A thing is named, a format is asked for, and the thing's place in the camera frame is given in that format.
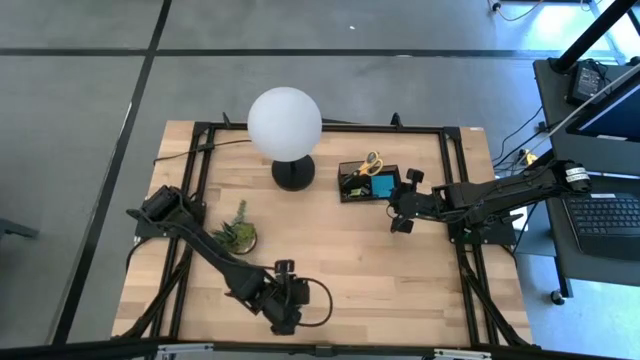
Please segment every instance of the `white sphere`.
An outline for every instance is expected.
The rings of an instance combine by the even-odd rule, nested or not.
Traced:
[[[254,146],[276,161],[295,161],[308,155],[322,133],[322,116],[316,103],[290,87],[260,95],[249,110],[247,122]]]

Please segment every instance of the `black desk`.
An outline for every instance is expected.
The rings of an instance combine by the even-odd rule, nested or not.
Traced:
[[[538,203],[533,214],[531,214],[531,208],[533,205],[527,207],[529,230],[522,235],[515,253],[555,257],[556,249],[553,245],[553,233],[547,216],[547,204]]]
[[[546,60],[535,61],[533,67],[547,123],[553,124],[562,121],[575,110],[573,105],[567,104],[564,100],[569,88],[570,76],[556,74],[551,70]],[[610,66],[607,76],[613,80],[622,75],[626,69],[627,67]],[[577,157],[571,157],[571,159],[582,162],[579,157],[581,151],[575,149],[577,145],[572,141],[575,139],[567,137],[566,132],[561,129],[557,135],[551,138],[553,151],[557,157],[562,158],[569,158],[567,154],[575,154],[574,156]],[[557,253],[555,259],[558,278],[565,297],[571,297],[571,288],[566,281],[567,278],[640,286],[640,276],[638,276],[640,262],[620,261],[583,254],[578,249],[562,202],[553,199],[548,200],[546,205]]]

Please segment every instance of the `chair leg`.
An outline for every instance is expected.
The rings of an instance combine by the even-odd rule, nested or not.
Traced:
[[[33,238],[38,235],[38,230],[16,224],[13,221],[0,219],[0,231],[4,234],[16,234],[24,237]]]

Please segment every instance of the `laptop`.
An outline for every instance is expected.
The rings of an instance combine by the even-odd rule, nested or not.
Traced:
[[[592,138],[572,160],[596,170],[589,173],[590,196],[563,200],[578,248],[593,256],[640,261],[640,72],[565,131]]]

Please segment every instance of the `metal table leg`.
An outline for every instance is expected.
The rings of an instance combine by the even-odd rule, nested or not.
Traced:
[[[562,275],[562,271],[560,270],[560,258],[558,256],[553,258],[553,261],[556,265],[556,273],[558,274],[558,283],[560,284],[560,289],[551,292],[551,301],[556,305],[564,304],[565,299],[573,297],[573,289],[571,289],[571,283],[569,279]]]

